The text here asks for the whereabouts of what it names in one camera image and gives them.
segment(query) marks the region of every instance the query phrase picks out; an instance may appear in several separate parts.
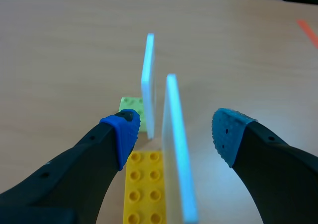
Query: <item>table surface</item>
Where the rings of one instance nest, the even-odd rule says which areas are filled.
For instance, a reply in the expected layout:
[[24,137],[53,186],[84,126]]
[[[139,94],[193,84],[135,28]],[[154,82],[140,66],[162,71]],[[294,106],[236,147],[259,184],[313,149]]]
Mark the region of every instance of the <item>table surface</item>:
[[[141,96],[146,35],[156,34],[156,138],[165,78],[176,73],[201,223],[259,224],[217,154],[212,115],[229,107],[318,155],[318,7],[267,0],[0,0],[0,191],[72,147],[122,96]],[[125,171],[98,223],[122,222]]]

